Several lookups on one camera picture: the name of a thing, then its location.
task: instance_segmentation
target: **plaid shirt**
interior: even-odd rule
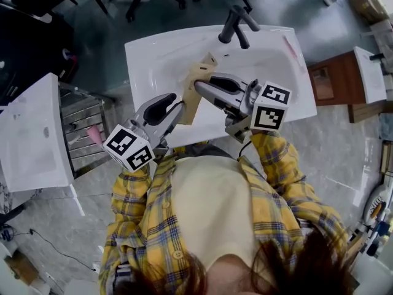
[[[340,217],[322,204],[306,183],[295,148],[275,133],[259,133],[251,140],[267,174],[267,179],[263,178],[245,157],[238,159],[250,185],[256,239],[262,243],[273,240],[285,252],[299,250],[303,234],[298,220],[302,219],[344,246]],[[173,155],[165,157],[153,181],[148,165],[135,173],[124,171],[117,178],[112,195],[115,222],[108,226],[99,274],[101,295],[112,294],[118,266],[124,263],[130,264],[128,277],[133,269],[145,272],[147,265],[158,268],[157,280],[165,278],[165,287],[173,294],[186,277],[187,246],[171,206],[175,160]]]

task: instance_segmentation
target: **black cable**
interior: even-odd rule
[[[239,156],[238,157],[241,157],[241,153],[244,151],[244,149],[246,148],[246,147],[248,147],[248,145],[250,145],[251,144],[251,141],[248,141],[247,143],[246,143],[246,145],[245,146],[243,146],[242,148],[241,148],[241,150],[240,150],[240,152],[239,152]]]
[[[59,286],[59,284],[57,284],[57,282],[54,280],[54,279],[52,279],[51,278],[51,280],[53,281],[53,282],[55,282],[55,284],[57,285],[57,287],[60,289],[60,291],[64,294],[64,291],[63,291],[63,289]]]
[[[89,267],[88,265],[84,264],[83,262],[80,262],[78,259],[76,259],[76,258],[74,258],[72,256],[68,256],[67,254],[63,254],[60,251],[58,251],[56,249],[56,247],[53,245],[53,243],[51,243],[49,240],[46,240],[44,237],[42,237],[42,235],[39,232],[37,232],[35,229],[30,229],[28,233],[19,233],[19,234],[15,234],[16,230],[11,225],[8,225],[8,224],[3,224],[2,226],[0,226],[0,230],[1,229],[11,229],[12,230],[12,235],[10,236],[9,241],[11,241],[15,236],[18,236],[18,235],[32,235],[33,233],[36,233],[43,240],[45,240],[47,243],[51,244],[53,249],[56,250],[58,253],[60,253],[62,256],[67,257],[67,258],[71,258],[73,260],[76,260],[77,262],[79,262],[80,264],[82,264],[83,266],[88,268],[89,270],[96,272],[96,269],[92,269],[91,267]]]
[[[73,260],[76,260],[77,262],[79,262],[80,264],[82,264],[83,266],[85,266],[86,268],[88,268],[91,271],[94,271],[94,272],[96,271],[96,269],[92,269],[91,267],[89,267],[88,265],[84,264],[83,262],[80,262],[78,259],[76,259],[76,258],[74,258],[72,256],[68,256],[67,254],[61,253],[60,251],[58,251],[56,249],[56,247],[53,245],[53,243],[51,243],[49,240],[46,240],[44,237],[42,237],[39,232],[37,232],[35,229],[30,229],[30,234],[31,235],[33,234],[33,232],[38,234],[38,236],[40,236],[43,240],[45,240],[47,243],[49,243],[53,247],[53,249],[56,250],[58,253],[60,253],[62,256],[67,257],[67,258],[71,258]]]

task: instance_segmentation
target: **box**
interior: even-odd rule
[[[389,15],[379,0],[349,0],[349,4],[369,24],[389,18]]]
[[[18,250],[12,258],[6,257],[5,262],[15,272],[15,278],[28,286],[39,276],[37,269],[31,264],[30,260]]]

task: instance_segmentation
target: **white sink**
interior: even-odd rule
[[[0,114],[0,161],[10,192],[70,185],[57,76],[49,73]]]
[[[292,28],[260,25],[252,32],[241,25],[250,47],[241,49],[236,35],[229,44],[218,40],[223,25],[180,29],[125,44],[134,107],[149,99],[176,93],[182,99],[184,79],[193,62],[211,52],[216,72],[234,74],[246,82],[272,81],[292,90],[285,121],[316,115],[306,64]],[[167,137],[169,147],[226,136],[225,113],[202,98],[192,125],[177,125]]]

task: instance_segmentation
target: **pink object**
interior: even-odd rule
[[[101,145],[103,140],[101,139],[101,133],[96,125],[92,125],[89,129],[86,130],[90,139],[93,140],[94,143]]]
[[[288,46],[288,48],[289,48],[289,51],[290,51],[291,55],[292,55],[293,58],[297,61],[297,63],[298,63],[298,65],[299,65],[299,67],[300,67],[302,73],[304,73],[304,72],[305,72],[305,68],[304,68],[304,67],[302,66],[302,64],[300,63],[299,58],[297,57],[297,54],[296,54],[295,49],[292,47],[292,45],[291,45],[290,42],[288,41],[287,36],[283,36],[283,38],[284,38],[284,42],[287,44],[287,46]]]

